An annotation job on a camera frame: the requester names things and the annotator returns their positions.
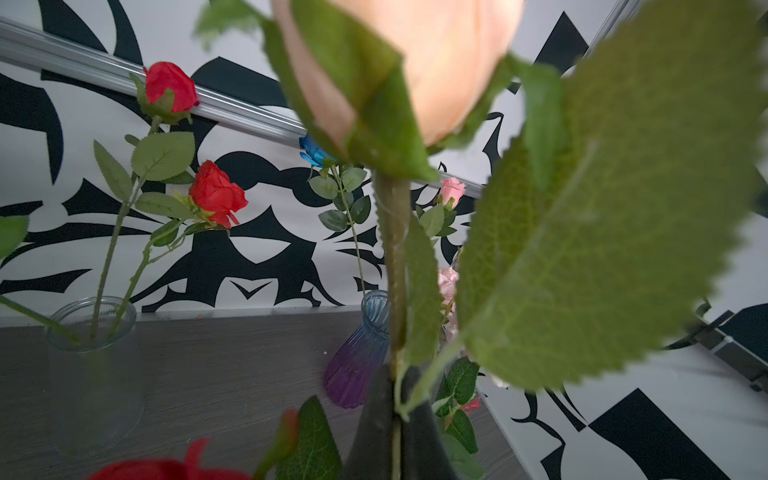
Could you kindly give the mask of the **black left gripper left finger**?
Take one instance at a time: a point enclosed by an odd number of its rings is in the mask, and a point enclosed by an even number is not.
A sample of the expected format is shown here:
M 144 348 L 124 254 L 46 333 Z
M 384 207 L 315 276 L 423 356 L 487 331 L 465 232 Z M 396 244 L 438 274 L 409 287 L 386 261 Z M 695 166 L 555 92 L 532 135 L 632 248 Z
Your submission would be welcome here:
M 394 386 L 391 366 L 380 366 L 371 378 L 360 421 L 340 478 L 390 479 Z

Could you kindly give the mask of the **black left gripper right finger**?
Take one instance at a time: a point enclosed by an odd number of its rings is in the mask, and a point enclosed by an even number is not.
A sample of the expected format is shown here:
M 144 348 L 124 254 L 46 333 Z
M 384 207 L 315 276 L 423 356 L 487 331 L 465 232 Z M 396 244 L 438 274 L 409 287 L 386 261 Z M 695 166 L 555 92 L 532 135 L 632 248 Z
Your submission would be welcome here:
M 457 480 L 443 449 L 435 416 L 424 400 L 402 422 L 401 478 L 405 480 Z

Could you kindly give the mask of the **purple blue glass vase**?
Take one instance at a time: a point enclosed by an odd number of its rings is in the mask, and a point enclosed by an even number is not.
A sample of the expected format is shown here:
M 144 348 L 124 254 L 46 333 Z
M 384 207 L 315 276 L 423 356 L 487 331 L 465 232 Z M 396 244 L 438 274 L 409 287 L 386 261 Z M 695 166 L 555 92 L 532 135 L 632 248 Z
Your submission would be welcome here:
M 368 291 L 361 301 L 362 323 L 329 362 L 323 387 L 330 401 L 344 409 L 365 402 L 375 371 L 389 349 L 390 302 L 386 291 Z

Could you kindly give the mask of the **pink peony flower spray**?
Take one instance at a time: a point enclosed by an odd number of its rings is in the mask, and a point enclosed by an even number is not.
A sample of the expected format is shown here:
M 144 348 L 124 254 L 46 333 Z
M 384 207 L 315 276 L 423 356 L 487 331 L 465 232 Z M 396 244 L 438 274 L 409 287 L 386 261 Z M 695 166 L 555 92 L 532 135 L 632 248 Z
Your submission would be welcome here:
M 438 287 L 443 297 L 443 334 L 446 342 L 450 342 L 458 334 L 459 328 L 456 321 L 455 295 L 459 274 L 453 268 L 440 268 L 438 270 Z

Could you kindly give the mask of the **pink artificial rose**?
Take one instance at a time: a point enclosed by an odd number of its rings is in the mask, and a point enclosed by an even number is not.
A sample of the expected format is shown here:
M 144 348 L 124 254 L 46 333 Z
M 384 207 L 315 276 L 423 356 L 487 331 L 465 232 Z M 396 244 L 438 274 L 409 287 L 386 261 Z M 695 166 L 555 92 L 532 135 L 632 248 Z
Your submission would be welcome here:
M 429 208 L 415 207 L 420 225 L 430 239 L 448 236 L 456 231 L 453 223 L 456 219 L 456 208 L 466 193 L 466 185 L 456 178 L 448 178 L 442 182 L 442 187 Z

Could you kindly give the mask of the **blue artificial rose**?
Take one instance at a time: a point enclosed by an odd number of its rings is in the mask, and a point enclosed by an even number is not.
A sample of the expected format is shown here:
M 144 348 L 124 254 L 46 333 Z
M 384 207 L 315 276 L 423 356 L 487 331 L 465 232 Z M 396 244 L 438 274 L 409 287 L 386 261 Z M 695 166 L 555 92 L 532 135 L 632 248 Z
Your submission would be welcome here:
M 329 200 L 332 210 L 318 215 L 321 224 L 334 233 L 349 231 L 354 243 L 360 291 L 367 293 L 362 265 L 359 237 L 356 226 L 364 223 L 371 212 L 371 200 L 367 195 L 360 198 L 354 192 L 362 187 L 367 173 L 362 167 L 344 166 L 325 152 L 317 142 L 305 134 L 298 140 L 300 156 L 310 165 L 307 179 L 311 190 L 319 197 Z

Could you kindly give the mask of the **clear glass vase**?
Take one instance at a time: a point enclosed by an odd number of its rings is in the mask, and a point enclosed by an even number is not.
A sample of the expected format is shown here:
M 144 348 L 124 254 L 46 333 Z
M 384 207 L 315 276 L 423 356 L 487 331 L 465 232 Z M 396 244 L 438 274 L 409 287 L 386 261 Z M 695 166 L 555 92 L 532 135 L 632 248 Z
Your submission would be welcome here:
M 70 303 L 49 330 L 51 435 L 65 456 L 101 453 L 124 439 L 144 410 L 136 310 L 115 296 Z

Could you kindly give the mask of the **small red artificial rose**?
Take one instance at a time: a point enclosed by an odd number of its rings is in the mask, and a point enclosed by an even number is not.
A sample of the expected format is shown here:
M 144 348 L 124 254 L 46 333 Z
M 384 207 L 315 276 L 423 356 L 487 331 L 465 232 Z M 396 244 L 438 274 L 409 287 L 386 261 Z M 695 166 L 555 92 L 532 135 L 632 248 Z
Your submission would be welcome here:
M 188 174 L 195 153 L 194 137 L 185 132 L 164 132 L 164 125 L 191 122 L 191 109 L 199 104 L 194 81 L 172 62 L 156 62 L 144 70 L 144 77 L 130 76 L 136 87 L 136 101 L 150 120 L 148 133 L 133 138 L 130 170 L 126 170 L 99 142 L 93 143 L 97 165 L 120 208 L 103 263 L 89 325 L 89 338 L 97 337 L 101 306 L 114 253 L 125 218 L 132 209 L 181 222 L 193 211 L 165 193 L 142 191 L 149 181 L 168 183 Z

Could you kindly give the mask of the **large red artificial rose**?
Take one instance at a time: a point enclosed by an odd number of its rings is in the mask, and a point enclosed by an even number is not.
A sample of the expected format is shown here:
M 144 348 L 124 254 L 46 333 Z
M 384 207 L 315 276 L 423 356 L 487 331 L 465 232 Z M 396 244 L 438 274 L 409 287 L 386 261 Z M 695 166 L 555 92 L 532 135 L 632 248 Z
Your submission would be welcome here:
M 175 192 L 172 198 L 192 217 L 181 219 L 171 216 L 166 224 L 150 235 L 126 294 L 115 311 L 109 331 L 110 339 L 117 334 L 139 280 L 149 265 L 177 250 L 188 237 L 195 234 L 208 231 L 229 232 L 233 226 L 239 224 L 235 213 L 248 205 L 245 191 L 233 183 L 212 161 L 204 162 L 199 168 L 187 195 Z

